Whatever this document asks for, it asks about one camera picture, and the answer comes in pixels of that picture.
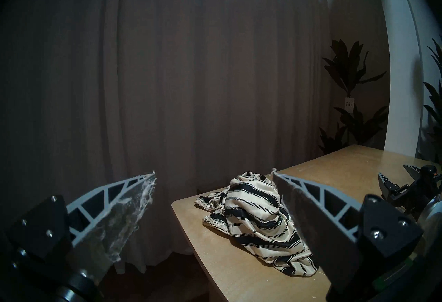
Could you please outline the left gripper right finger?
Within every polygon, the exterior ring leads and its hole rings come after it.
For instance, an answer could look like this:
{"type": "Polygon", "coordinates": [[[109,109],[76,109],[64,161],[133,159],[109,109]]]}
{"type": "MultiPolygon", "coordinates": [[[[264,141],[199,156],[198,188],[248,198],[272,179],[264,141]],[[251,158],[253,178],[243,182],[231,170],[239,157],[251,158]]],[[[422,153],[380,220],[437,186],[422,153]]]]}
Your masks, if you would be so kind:
{"type": "Polygon", "coordinates": [[[382,292],[413,265],[423,229],[383,198],[360,203],[317,182],[273,173],[295,229],[328,277],[330,292],[382,292]]]}

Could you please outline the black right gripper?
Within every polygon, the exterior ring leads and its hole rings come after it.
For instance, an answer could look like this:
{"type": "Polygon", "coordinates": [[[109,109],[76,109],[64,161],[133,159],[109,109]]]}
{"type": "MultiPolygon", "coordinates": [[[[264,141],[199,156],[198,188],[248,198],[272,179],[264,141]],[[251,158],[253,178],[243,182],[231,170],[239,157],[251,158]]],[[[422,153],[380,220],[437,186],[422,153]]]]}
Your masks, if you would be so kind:
{"type": "Polygon", "coordinates": [[[392,183],[382,173],[378,175],[381,197],[383,200],[394,200],[394,207],[403,207],[405,214],[421,215],[428,203],[440,193],[441,174],[434,165],[424,165],[418,168],[413,165],[403,165],[403,168],[414,179],[411,185],[403,187],[392,183]]]}

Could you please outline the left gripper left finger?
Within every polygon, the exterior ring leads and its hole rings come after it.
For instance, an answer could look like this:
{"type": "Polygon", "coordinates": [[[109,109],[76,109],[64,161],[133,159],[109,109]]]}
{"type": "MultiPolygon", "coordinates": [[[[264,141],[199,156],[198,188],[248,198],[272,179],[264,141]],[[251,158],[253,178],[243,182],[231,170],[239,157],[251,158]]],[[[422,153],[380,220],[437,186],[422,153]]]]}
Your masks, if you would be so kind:
{"type": "Polygon", "coordinates": [[[156,185],[155,171],[97,187],[66,204],[51,195],[7,229],[7,239],[32,259],[64,265],[99,283],[120,261],[156,185]]]}

